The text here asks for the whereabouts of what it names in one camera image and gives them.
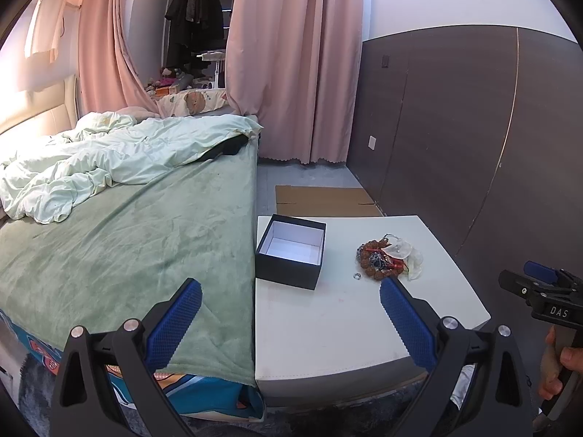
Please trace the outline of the person's right hand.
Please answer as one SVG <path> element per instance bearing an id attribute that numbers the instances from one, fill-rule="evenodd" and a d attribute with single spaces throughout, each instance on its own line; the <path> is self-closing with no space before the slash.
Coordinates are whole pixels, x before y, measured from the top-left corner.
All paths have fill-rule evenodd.
<path id="1" fill-rule="evenodd" d="M 540 384 L 537 392 L 543 399 L 552 399 L 558 395 L 563 384 L 558 379 L 562 368 L 581 374 L 583 370 L 583 350 L 581 348 L 565 347 L 560 353 L 555 349 L 556 328 L 552 326 L 545 337 L 543 358 L 540 362 Z"/>

